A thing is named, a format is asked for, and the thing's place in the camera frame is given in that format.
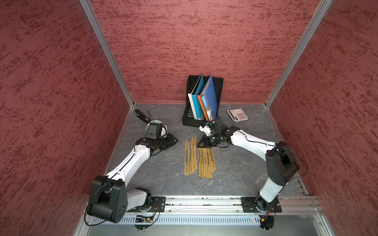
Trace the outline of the paper straw eleventh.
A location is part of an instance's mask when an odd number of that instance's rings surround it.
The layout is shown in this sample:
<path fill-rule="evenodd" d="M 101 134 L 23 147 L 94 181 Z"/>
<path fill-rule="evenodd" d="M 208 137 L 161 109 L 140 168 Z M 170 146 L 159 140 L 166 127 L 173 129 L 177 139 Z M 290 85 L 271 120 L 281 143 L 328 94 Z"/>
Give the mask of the paper straw eleventh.
<path fill-rule="evenodd" d="M 201 157 L 201 177 L 204 178 L 206 177 L 205 175 L 205 160 L 206 159 L 205 159 L 205 152 L 203 148 L 201 149 L 200 157 Z"/>

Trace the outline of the green metal cup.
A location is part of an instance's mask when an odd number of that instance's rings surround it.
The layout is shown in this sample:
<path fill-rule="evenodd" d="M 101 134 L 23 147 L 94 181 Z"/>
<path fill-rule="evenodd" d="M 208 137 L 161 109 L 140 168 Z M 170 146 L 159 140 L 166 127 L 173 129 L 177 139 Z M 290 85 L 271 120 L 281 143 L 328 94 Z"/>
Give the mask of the green metal cup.
<path fill-rule="evenodd" d="M 163 124 L 163 122 L 161 122 L 159 120 L 152 120 L 152 121 L 148 122 L 147 125 L 146 125 L 146 131 L 149 131 L 151 124 Z"/>

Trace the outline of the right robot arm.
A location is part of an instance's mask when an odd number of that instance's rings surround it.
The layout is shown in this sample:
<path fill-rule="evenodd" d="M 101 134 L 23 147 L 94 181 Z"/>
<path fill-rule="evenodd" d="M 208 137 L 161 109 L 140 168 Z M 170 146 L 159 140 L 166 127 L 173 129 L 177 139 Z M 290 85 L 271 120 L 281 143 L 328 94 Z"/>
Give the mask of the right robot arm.
<path fill-rule="evenodd" d="M 283 141 L 278 143 L 266 141 L 235 126 L 230 128 L 201 126 L 199 130 L 204 133 L 197 145 L 199 148 L 216 147 L 226 142 L 244 148 L 265 161 L 268 178 L 256 196 L 256 209 L 260 212 L 271 209 L 278 194 L 300 169 L 295 153 Z"/>

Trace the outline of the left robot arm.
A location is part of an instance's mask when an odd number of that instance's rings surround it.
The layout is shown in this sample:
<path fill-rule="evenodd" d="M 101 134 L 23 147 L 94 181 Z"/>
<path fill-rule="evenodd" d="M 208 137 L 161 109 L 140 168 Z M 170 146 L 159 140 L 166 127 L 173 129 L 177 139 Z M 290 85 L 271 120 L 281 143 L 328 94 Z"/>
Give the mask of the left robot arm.
<path fill-rule="evenodd" d="M 178 139 L 168 133 L 166 125 L 150 122 L 145 136 L 134 143 L 125 159 L 108 174 L 93 180 L 85 215 L 118 223 L 127 211 L 134 208 L 140 208 L 142 212 L 155 211 L 150 190 L 136 188 L 127 191 L 127 185 L 146 160 L 177 142 Z"/>

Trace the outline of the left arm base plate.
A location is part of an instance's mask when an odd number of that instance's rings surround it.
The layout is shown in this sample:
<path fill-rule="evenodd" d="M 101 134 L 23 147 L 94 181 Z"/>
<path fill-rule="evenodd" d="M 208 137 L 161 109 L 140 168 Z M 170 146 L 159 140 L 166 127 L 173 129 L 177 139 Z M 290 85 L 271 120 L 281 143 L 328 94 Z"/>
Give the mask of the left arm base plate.
<path fill-rule="evenodd" d="M 153 196 L 151 200 L 148 201 L 146 205 L 137 206 L 129 210 L 128 212 L 137 212 L 137 213 L 162 213 L 165 210 L 166 197 L 162 196 Z"/>

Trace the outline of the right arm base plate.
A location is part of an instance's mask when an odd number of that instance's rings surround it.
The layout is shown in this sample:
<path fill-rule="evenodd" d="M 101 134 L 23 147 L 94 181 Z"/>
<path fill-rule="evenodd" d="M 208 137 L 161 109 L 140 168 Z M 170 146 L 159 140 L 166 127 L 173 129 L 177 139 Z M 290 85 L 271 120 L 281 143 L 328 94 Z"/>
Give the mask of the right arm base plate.
<path fill-rule="evenodd" d="M 278 197 L 270 203 L 256 197 L 241 197 L 240 199 L 244 213 L 282 213 Z"/>

